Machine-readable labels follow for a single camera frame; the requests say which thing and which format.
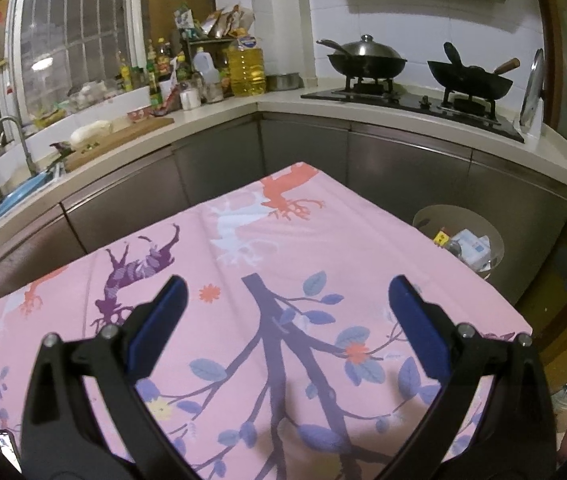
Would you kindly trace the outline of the white plastic jug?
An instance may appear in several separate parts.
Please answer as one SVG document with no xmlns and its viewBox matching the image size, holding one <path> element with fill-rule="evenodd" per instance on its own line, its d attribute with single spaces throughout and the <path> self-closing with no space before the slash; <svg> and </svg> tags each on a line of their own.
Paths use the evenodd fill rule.
<svg viewBox="0 0 567 480">
<path fill-rule="evenodd" d="M 202 96 L 206 103 L 217 103 L 224 100 L 224 91 L 220 71 L 215 67 L 212 55 L 203 47 L 192 59 L 194 69 L 202 81 Z"/>
</svg>

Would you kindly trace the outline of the smartphone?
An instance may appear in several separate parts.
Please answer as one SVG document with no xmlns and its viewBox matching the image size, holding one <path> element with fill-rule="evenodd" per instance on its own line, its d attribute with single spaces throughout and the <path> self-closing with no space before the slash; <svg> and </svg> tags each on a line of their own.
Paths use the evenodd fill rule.
<svg viewBox="0 0 567 480">
<path fill-rule="evenodd" d="M 16 440 L 10 430 L 0 429 L 0 452 L 16 471 L 22 472 Z"/>
</svg>

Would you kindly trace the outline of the yellow cooking oil bottle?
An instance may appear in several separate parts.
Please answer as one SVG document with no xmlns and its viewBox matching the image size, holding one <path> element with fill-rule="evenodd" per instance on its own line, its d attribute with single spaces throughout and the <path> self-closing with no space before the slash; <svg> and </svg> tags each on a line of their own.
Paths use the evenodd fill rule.
<svg viewBox="0 0 567 480">
<path fill-rule="evenodd" d="M 234 96 L 262 96 L 266 92 L 263 50 L 256 37 L 236 38 L 227 49 L 227 60 Z"/>
</svg>

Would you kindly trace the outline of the trash bin with bag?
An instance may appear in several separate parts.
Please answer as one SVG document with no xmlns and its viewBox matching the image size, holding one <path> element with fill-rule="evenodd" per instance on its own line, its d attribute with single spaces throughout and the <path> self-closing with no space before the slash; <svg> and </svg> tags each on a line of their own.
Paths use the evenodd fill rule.
<svg viewBox="0 0 567 480">
<path fill-rule="evenodd" d="M 500 232 L 476 212 L 454 205 L 431 205 L 413 217 L 413 226 L 487 280 L 505 254 Z"/>
</svg>

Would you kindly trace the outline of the pink patterned tablecloth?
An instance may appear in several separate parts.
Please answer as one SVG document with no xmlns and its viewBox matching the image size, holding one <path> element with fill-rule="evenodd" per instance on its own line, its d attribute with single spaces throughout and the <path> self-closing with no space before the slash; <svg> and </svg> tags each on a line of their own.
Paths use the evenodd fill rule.
<svg viewBox="0 0 567 480">
<path fill-rule="evenodd" d="M 483 336 L 527 330 L 425 235 L 298 162 L 1 294 L 0 429 L 21 428 L 46 334 L 94 336 L 173 275 L 188 306 L 137 390 L 206 479 L 379 474 L 439 390 L 390 308 L 395 276 Z"/>
</svg>

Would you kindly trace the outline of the steel pot lid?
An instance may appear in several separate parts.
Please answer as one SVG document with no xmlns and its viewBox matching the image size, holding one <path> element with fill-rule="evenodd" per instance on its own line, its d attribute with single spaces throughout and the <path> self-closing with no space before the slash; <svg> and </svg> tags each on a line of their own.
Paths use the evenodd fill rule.
<svg viewBox="0 0 567 480">
<path fill-rule="evenodd" d="M 544 84 L 546 77 L 546 57 L 543 49 L 535 52 L 531 66 L 529 80 L 526 84 L 524 98 L 519 115 L 519 127 L 521 131 L 528 134 L 539 109 L 539 103 L 543 99 Z"/>
</svg>

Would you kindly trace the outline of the wooden cutting board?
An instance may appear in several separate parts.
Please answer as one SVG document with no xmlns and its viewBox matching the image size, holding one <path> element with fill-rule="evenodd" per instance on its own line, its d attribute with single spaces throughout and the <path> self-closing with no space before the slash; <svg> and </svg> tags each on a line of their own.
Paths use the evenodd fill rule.
<svg viewBox="0 0 567 480">
<path fill-rule="evenodd" d="M 114 131 L 105 136 L 97 136 L 97 138 L 90 140 L 85 146 L 69 155 L 64 160 L 64 169 L 67 172 L 74 171 L 128 142 L 172 125 L 173 122 L 174 119 L 169 117 L 148 118 L 138 124 Z"/>
</svg>

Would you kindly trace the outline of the steel sink faucet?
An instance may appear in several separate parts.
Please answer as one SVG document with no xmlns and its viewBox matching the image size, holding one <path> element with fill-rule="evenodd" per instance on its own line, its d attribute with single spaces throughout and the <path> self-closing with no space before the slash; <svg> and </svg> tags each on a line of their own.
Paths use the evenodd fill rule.
<svg viewBox="0 0 567 480">
<path fill-rule="evenodd" d="M 0 178 L 7 182 L 17 174 L 34 177 L 39 172 L 21 120 L 14 115 L 0 116 Z"/>
</svg>

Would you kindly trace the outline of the dark soy sauce bottle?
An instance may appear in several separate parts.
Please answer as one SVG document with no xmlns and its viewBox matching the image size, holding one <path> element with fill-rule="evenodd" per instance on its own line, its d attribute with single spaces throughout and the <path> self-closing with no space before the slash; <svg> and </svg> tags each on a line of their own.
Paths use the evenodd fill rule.
<svg viewBox="0 0 567 480">
<path fill-rule="evenodd" d="M 147 60 L 146 72 L 148 79 L 150 104 L 155 110 L 158 110 L 163 104 L 163 98 L 158 81 L 156 66 L 154 65 L 154 60 L 151 60 L 151 58 L 148 58 Z"/>
</svg>

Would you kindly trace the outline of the wok with steel lid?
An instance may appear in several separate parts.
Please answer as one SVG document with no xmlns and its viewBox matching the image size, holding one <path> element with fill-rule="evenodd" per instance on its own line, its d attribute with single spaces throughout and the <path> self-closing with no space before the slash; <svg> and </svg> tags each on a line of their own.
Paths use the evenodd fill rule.
<svg viewBox="0 0 567 480">
<path fill-rule="evenodd" d="M 393 48 L 378 44 L 370 35 L 348 44 L 331 39 L 320 39 L 316 44 L 333 50 L 328 55 L 331 66 L 349 78 L 393 79 L 406 65 L 405 58 Z"/>
</svg>

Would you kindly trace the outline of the black gas stove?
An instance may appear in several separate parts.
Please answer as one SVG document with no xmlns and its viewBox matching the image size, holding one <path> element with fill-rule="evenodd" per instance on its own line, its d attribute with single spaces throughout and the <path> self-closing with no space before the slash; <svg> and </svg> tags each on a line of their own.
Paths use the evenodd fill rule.
<svg viewBox="0 0 567 480">
<path fill-rule="evenodd" d="M 459 124 L 479 128 L 503 138 L 523 143 L 521 133 L 511 122 L 496 113 L 496 105 L 475 96 L 444 92 L 442 99 L 423 94 L 413 94 L 400 86 L 393 87 L 392 81 L 381 84 L 363 82 L 349 88 L 321 90 L 302 94 L 302 99 L 363 104 L 393 110 L 405 110 L 432 117 L 439 117 Z"/>
</svg>

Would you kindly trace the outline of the small steel bowl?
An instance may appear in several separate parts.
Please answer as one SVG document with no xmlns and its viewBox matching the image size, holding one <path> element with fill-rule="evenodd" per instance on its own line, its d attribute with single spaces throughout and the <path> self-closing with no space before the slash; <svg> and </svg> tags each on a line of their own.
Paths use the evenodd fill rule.
<svg viewBox="0 0 567 480">
<path fill-rule="evenodd" d="M 280 92 L 297 90 L 303 87 L 299 73 L 271 74 L 266 76 L 266 91 Z"/>
</svg>

